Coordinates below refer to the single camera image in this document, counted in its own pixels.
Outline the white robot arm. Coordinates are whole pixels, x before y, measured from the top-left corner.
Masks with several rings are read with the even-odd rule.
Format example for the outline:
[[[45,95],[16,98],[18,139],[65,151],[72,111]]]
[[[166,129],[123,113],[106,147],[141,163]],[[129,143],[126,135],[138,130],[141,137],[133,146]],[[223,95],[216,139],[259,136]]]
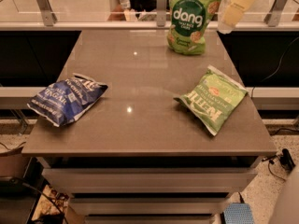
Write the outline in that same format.
[[[255,0],[229,0],[218,18],[218,29],[231,33]],[[268,224],[299,224],[299,166],[284,182]]]

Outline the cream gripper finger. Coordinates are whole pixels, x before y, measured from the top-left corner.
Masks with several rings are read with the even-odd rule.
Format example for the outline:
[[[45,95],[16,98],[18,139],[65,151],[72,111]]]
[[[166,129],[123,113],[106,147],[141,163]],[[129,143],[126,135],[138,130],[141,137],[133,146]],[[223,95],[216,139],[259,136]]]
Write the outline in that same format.
[[[218,31],[231,33],[255,0],[228,0],[218,20]]]

